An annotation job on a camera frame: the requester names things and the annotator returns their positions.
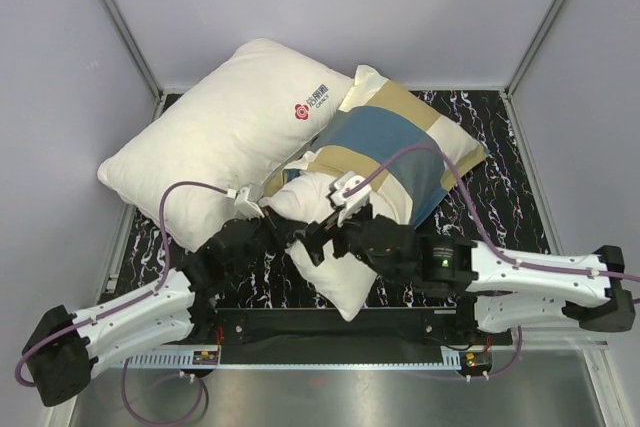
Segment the blue beige patchwork pillowcase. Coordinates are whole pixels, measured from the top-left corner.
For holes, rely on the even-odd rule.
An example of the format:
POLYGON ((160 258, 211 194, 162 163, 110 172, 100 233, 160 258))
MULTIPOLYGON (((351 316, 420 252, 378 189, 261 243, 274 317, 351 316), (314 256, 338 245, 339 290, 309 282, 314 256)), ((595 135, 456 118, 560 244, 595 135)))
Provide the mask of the blue beige patchwork pillowcase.
POLYGON ((303 173, 338 178, 349 171, 367 177, 397 152, 417 144, 385 168, 371 188, 399 223, 420 226, 456 180, 447 156, 460 175, 485 161, 483 145, 458 123, 439 113, 400 84, 368 66, 357 67, 354 85, 336 114, 300 156, 283 165, 266 184, 276 194, 303 173))

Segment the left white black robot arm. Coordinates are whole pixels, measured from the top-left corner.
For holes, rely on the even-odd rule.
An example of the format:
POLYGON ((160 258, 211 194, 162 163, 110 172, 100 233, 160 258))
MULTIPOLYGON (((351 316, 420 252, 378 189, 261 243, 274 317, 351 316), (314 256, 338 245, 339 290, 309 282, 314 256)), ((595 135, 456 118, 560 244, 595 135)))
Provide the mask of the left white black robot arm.
POLYGON ((109 302, 46 311, 22 349, 17 369, 46 407, 84 390, 108 367, 162 344, 208 341, 218 297, 248 277, 265 252, 285 248, 299 221, 266 209, 262 218, 232 219, 165 277, 109 302))

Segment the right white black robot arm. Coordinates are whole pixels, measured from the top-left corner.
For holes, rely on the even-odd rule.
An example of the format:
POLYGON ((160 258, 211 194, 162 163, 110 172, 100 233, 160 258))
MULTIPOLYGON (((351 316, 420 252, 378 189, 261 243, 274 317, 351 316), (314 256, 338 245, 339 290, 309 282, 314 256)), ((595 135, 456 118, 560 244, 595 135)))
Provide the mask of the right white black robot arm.
POLYGON ((586 256, 504 250, 477 240, 425 235, 365 206, 346 220, 333 213, 293 235, 298 266, 353 259, 386 281, 410 283, 429 297, 471 297, 454 318, 466 343, 512 327, 571 319, 586 331, 628 332, 634 299, 622 285, 625 262, 617 246, 586 256))

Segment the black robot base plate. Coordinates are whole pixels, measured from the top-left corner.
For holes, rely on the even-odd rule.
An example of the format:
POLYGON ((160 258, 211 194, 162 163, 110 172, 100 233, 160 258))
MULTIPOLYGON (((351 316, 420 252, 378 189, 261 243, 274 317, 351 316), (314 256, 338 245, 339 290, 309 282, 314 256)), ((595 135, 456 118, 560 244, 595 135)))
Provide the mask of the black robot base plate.
POLYGON ((350 322, 335 309, 220 309, 177 343, 219 346, 222 367, 269 370, 426 368, 491 344, 447 308, 365 308, 350 322))

